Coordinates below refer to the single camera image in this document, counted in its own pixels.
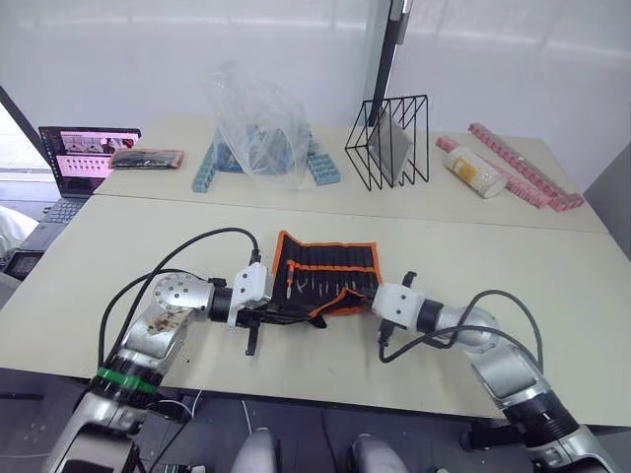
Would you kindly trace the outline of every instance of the cable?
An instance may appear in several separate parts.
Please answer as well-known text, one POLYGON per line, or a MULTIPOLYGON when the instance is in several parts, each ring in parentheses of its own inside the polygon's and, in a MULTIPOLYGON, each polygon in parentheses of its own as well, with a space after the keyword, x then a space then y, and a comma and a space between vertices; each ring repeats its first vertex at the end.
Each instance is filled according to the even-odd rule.
POLYGON ((190 417, 192 417, 193 419, 195 418, 195 408, 197 407, 197 401, 199 400, 199 396, 201 395, 201 391, 202 389, 200 389, 199 391, 197 391, 197 395, 195 396, 195 400, 193 401, 193 408, 192 408, 192 412, 190 413, 190 417))
POLYGON ((324 409, 319 410, 319 420, 322 424, 322 431, 324 432, 324 439, 326 440, 326 445, 328 446, 328 452, 330 453, 331 460, 333 461, 333 471, 335 473, 338 473, 339 468, 337 467, 337 458, 335 458, 335 450, 333 449, 333 443, 331 442, 331 439, 328 436, 328 429, 326 428, 326 419, 324 418, 324 409))
POLYGON ((167 403, 171 403, 171 404, 177 404, 179 407, 181 407, 184 411, 186 411, 188 413, 188 415, 190 416, 191 419, 195 418, 195 411, 194 411, 194 407, 193 406, 193 410, 191 411, 190 409, 188 409, 188 406, 186 406, 185 404, 179 402, 179 401, 173 401, 172 399, 163 399, 161 401, 158 401, 158 404, 163 403, 163 402, 167 402, 167 403))
POLYGON ((541 339, 541 331, 539 330, 539 326, 537 325, 536 320, 534 319, 534 317, 530 313, 530 310, 528 310, 528 307, 526 307, 526 305, 522 301, 520 301, 517 297, 513 296, 511 293, 507 293, 506 291, 500 291, 498 289, 490 289, 488 291, 482 291, 481 293, 479 293, 479 294, 477 294, 477 295, 475 295, 473 297, 473 299, 471 300, 469 305, 466 307, 466 309, 462 313, 462 316, 460 317, 460 320, 458 321, 458 323, 456 325, 456 331, 454 331, 450 341, 448 343, 444 344, 441 348, 451 348, 454 345, 454 343, 456 342, 456 339, 457 339, 457 335, 459 333, 459 329, 464 326, 464 323, 466 322, 466 318, 469 317, 469 314, 475 308, 475 305, 481 299, 486 298, 487 296, 502 296, 504 298, 510 299, 526 315, 528 321, 530 322, 530 325, 532 326, 532 332, 534 333, 534 339, 536 340, 536 361, 535 361, 535 364, 538 366, 539 370, 541 372, 543 372, 543 341, 541 339))
MULTIPOLYGON (((182 271, 181 269, 161 269, 157 274, 164 274, 164 273, 187 273, 187 271, 182 271)), ((141 281, 144 281, 145 279, 147 279, 150 274, 151 273, 143 274, 142 276, 134 279, 131 283, 129 283, 124 288, 122 288, 120 291, 118 291, 118 293, 116 293, 116 295, 111 299, 111 301, 109 301, 109 304, 105 308, 105 312, 103 313, 103 316, 101 317, 101 327, 99 329, 99 365, 97 366, 97 368, 101 367, 104 361, 105 331, 107 329, 107 320, 109 319, 109 314, 111 313, 111 310, 114 308, 118 300, 120 300, 120 298, 122 298, 125 295, 125 293, 127 293, 129 290, 131 290, 131 288, 136 286, 141 281)))
POLYGON ((0 460, 22 460, 22 459, 27 459, 27 458, 44 458, 45 456, 48 456, 50 454, 49 453, 36 453, 33 455, 0 455, 0 460))
POLYGON ((184 427, 186 427, 188 425, 188 422, 182 424, 179 429, 177 429, 177 432, 175 432, 174 436, 171 437, 171 440, 169 440, 169 442, 165 445, 165 447, 162 449, 162 451, 158 454, 158 456, 156 457, 156 459, 154 460, 154 462, 151 464, 151 467, 149 468, 149 470, 147 470, 147 473, 152 473, 154 471, 154 468, 156 468, 156 465, 158 465, 158 462, 161 460, 161 458, 164 456, 164 454, 167 452, 167 450, 169 449, 169 447, 171 446, 171 444, 175 441, 175 439, 177 439, 177 436, 179 436, 179 434, 181 433, 181 431, 184 430, 184 427))
POLYGON ((116 353, 117 348, 120 346, 120 343, 122 342, 122 339, 124 338, 125 333, 127 332, 127 329, 129 328, 129 324, 131 323, 131 319, 133 318, 134 313, 136 312, 136 308, 138 308, 138 305, 140 305, 140 301, 142 300, 143 295, 147 291, 147 288, 149 288, 149 285, 151 284, 153 279, 158 274, 160 274, 160 270, 162 270, 162 268, 164 268, 165 265, 169 261, 171 261, 178 253, 180 253, 187 247, 191 246, 195 242, 200 241, 201 239, 204 239, 206 237, 210 237, 210 236, 214 236, 218 234, 226 234, 226 233, 243 234, 246 237, 248 237, 251 240, 252 247, 253 247, 253 250, 249 259, 250 263, 260 260, 258 241, 256 241, 256 238, 254 237, 253 234, 251 234, 247 230, 240 229, 238 227, 225 227, 223 229, 211 230, 210 232, 205 232, 198 236, 194 236, 193 238, 182 243, 180 246, 174 249, 171 253, 165 256, 165 258, 163 258, 163 260, 160 261, 160 263, 158 263, 158 266, 156 266, 154 270, 151 273, 149 273, 149 275, 145 279, 145 283, 140 288, 140 291, 138 291, 136 298, 134 299, 133 303, 131 304, 131 307, 129 308, 129 311, 127 312, 127 316, 125 317, 125 320, 123 321, 122 327, 120 328, 120 332, 118 333, 118 336, 116 337, 116 340, 109 351, 109 355, 107 355, 105 364, 108 364, 109 362, 111 362, 111 359, 114 357, 114 354, 116 353))
POLYGON ((140 473, 147 473, 147 469, 140 458, 136 462, 136 467, 140 470, 140 473))
POLYGON ((247 411, 247 406, 245 405, 245 401, 241 400, 241 405, 244 406, 244 414, 245 414, 245 422, 247 423, 247 433, 252 435, 252 424, 249 421, 249 412, 247 411))
POLYGON ((524 354, 528 356, 536 365, 538 365, 537 360, 534 357, 534 355, 530 352, 528 348, 524 346, 522 342, 513 338, 511 335, 503 332, 502 330, 498 330, 497 328, 482 327, 479 325, 461 325, 460 327, 458 326, 447 327, 441 330, 436 330, 435 332, 426 333, 425 335, 422 335, 418 338, 415 338, 411 342, 406 343, 397 351, 395 351, 394 353, 388 356, 386 356, 386 353, 385 353, 386 345, 381 343, 379 347, 379 359, 382 361, 382 363, 390 363, 396 360, 401 355, 409 352, 415 346, 420 345, 421 343, 428 343, 430 340, 434 340, 437 337, 441 337, 443 335, 449 335, 450 333, 463 332, 463 331, 487 332, 487 333, 492 333, 494 335, 498 335, 504 338, 505 340, 511 342, 513 345, 515 345, 522 352, 524 352, 524 354))

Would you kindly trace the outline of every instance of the screwdriver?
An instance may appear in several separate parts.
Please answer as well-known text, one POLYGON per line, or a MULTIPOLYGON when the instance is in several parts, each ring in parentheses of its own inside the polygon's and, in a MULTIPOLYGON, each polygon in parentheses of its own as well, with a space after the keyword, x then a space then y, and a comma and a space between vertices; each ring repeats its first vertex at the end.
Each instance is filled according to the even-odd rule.
POLYGON ((292 297, 292 284, 294 284, 294 262, 292 260, 287 261, 287 294, 285 299, 289 300, 292 297))

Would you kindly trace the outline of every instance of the green tape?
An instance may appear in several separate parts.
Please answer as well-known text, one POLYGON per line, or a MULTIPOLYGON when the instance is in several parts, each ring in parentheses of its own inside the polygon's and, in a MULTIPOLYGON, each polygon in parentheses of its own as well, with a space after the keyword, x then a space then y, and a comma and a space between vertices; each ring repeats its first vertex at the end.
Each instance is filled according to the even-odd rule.
POLYGON ((99 368, 97 376, 134 391, 143 391, 148 394, 155 394, 158 390, 158 386, 154 386, 153 384, 143 381, 139 376, 128 376, 122 372, 113 372, 112 370, 108 370, 103 367, 99 368))

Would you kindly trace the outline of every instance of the clear plastic container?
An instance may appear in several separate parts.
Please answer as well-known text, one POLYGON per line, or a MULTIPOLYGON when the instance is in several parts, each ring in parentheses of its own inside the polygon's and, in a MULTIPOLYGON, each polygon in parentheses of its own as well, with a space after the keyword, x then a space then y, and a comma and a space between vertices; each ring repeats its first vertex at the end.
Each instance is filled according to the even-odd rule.
POLYGON ((506 177, 468 148, 460 146, 447 153, 443 164, 485 199, 506 187, 506 177))

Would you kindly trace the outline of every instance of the orange trim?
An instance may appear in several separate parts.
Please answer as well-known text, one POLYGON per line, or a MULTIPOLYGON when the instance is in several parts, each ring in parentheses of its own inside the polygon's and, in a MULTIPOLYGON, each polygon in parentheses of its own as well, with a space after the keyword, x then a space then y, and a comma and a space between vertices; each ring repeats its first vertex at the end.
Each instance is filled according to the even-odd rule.
POLYGON ((289 235, 289 232, 287 232, 286 230, 281 230, 280 235, 278 236, 279 238, 286 235, 287 237, 289 237, 290 239, 292 239, 293 241, 295 241, 297 244, 299 244, 300 246, 344 246, 344 247, 355 247, 355 246, 369 246, 369 245, 376 245, 376 243, 374 242, 370 242, 370 243, 340 243, 340 242, 329 242, 329 243, 302 243, 299 239, 295 239, 293 236, 289 235))
MULTIPOLYGON (((327 307, 331 307, 332 305, 339 303, 342 299, 344 299, 346 297, 347 294, 353 294, 353 295, 355 295, 357 297, 360 297, 362 299, 365 297, 363 294, 358 293, 356 291, 353 291, 352 289, 342 288, 342 290, 339 292, 339 295, 335 299, 333 299, 332 301, 329 301, 328 303, 326 303, 324 305, 321 305, 320 307, 315 308, 314 310, 309 312, 309 317, 310 318, 317 317, 319 315, 319 313, 322 312, 323 310, 325 310, 327 307)), ((331 313, 342 315, 344 313, 359 312, 360 310, 362 310, 361 307, 344 307, 344 308, 339 308, 338 310, 334 310, 331 313)))
POLYGON ((287 264, 293 264, 296 269, 305 271, 356 271, 359 273, 374 273, 375 268, 364 268, 362 266, 324 266, 319 264, 300 264, 293 259, 288 259, 287 264))
POLYGON ((379 269, 379 257, 377 255, 377 244, 371 243, 371 249, 373 250, 373 266, 375 266, 375 274, 377 275, 377 282, 381 284, 382 281, 382 271, 379 269))
POLYGON ((328 313, 328 315, 351 315, 353 313, 361 312, 364 310, 363 307, 345 307, 339 308, 338 310, 332 310, 328 313))
POLYGON ((276 272, 278 271, 278 262, 280 260, 280 250, 283 247, 284 235, 288 235, 286 230, 282 230, 278 234, 278 239, 276 240, 276 253, 274 254, 274 262, 272 263, 272 274, 274 275, 274 281, 276 280, 276 272))

